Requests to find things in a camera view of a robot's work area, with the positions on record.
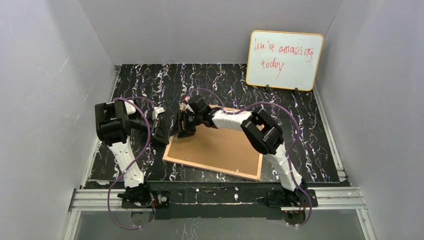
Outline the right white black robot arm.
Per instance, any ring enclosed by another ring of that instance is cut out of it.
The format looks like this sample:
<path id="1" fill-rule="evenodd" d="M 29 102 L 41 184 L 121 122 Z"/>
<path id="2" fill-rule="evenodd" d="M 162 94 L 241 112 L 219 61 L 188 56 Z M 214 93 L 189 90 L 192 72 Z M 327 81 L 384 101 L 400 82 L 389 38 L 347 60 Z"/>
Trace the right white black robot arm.
<path id="1" fill-rule="evenodd" d="M 250 110 L 252 107 L 249 105 L 242 110 L 229 111 L 223 107 L 210 106 L 200 95 L 188 97 L 177 113 L 170 135 L 178 138 L 191 137 L 200 125 L 243 132 L 252 147 L 272 164 L 282 188 L 287 191 L 286 198 L 293 204 L 300 203 L 303 208 L 312 208 L 312 199 L 306 191 L 306 180 L 296 171 L 289 157 L 289 151 L 300 140 L 299 124 L 293 115 L 289 114 L 295 126 L 296 138 L 293 144 L 286 148 L 283 130 L 278 123 L 265 109 Z"/>

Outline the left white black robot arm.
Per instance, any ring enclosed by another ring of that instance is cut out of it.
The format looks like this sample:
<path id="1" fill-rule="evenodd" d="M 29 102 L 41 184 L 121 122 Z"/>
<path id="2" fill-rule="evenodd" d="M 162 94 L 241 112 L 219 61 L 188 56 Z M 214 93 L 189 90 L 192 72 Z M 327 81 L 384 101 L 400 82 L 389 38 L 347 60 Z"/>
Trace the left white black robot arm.
<path id="1" fill-rule="evenodd" d="M 125 192 L 118 194 L 118 197 L 147 208 L 154 204 L 155 197 L 145 180 L 145 174 L 134 162 L 136 157 L 130 143 L 131 130 L 147 133 L 149 139 L 157 144 L 167 145 L 169 139 L 162 127 L 163 107 L 154 106 L 151 117 L 146 119 L 130 117 L 136 111 L 132 100 L 96 104 L 95 126 L 98 139 L 113 153 L 123 174 Z"/>

